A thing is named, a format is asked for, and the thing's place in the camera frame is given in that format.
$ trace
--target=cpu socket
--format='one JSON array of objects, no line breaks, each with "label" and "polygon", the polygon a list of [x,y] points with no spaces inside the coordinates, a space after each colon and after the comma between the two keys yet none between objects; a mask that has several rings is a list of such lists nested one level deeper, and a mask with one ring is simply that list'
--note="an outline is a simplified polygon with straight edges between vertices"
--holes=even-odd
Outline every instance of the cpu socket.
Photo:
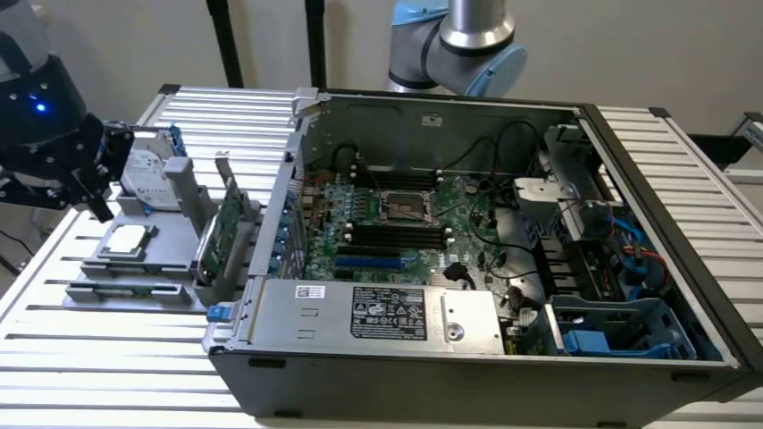
[{"label": "cpu socket", "polygon": [[383,222],[433,223],[430,192],[385,191],[379,199]]}]

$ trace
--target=power supply label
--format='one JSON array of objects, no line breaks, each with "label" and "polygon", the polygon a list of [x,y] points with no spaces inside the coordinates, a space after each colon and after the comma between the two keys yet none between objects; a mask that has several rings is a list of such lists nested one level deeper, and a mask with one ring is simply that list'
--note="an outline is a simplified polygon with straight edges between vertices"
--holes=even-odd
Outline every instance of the power supply label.
[{"label": "power supply label", "polygon": [[354,288],[350,333],[367,340],[427,341],[423,289]]}]

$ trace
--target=blue pcie slot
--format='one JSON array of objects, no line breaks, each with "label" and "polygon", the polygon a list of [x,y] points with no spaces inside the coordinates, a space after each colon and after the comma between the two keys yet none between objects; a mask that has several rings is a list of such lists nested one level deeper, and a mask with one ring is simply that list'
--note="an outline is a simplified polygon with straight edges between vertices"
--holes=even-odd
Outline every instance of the blue pcie slot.
[{"label": "blue pcie slot", "polygon": [[394,257],[335,257],[334,265],[401,270],[403,269],[403,260]]}]

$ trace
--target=black pole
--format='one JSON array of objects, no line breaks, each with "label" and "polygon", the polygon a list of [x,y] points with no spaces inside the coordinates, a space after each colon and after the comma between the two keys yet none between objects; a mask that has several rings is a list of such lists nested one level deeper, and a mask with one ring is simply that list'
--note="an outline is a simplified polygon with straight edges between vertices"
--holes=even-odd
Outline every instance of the black pole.
[{"label": "black pole", "polygon": [[243,88],[237,38],[234,37],[234,28],[230,24],[229,0],[207,0],[207,8],[213,16],[215,33],[218,34],[219,55],[223,59],[229,86],[231,88]]},{"label": "black pole", "polygon": [[310,81],[317,88],[326,88],[326,42],[323,32],[325,0],[306,0],[309,17]]}]

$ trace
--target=barcode sticker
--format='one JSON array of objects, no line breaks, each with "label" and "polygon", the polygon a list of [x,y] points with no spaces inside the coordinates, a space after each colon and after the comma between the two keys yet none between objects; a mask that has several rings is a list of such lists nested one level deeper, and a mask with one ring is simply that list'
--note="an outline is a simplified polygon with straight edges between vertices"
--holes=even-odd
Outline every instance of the barcode sticker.
[{"label": "barcode sticker", "polygon": [[299,285],[295,298],[314,298],[323,299],[326,296],[326,286],[319,285]]}]

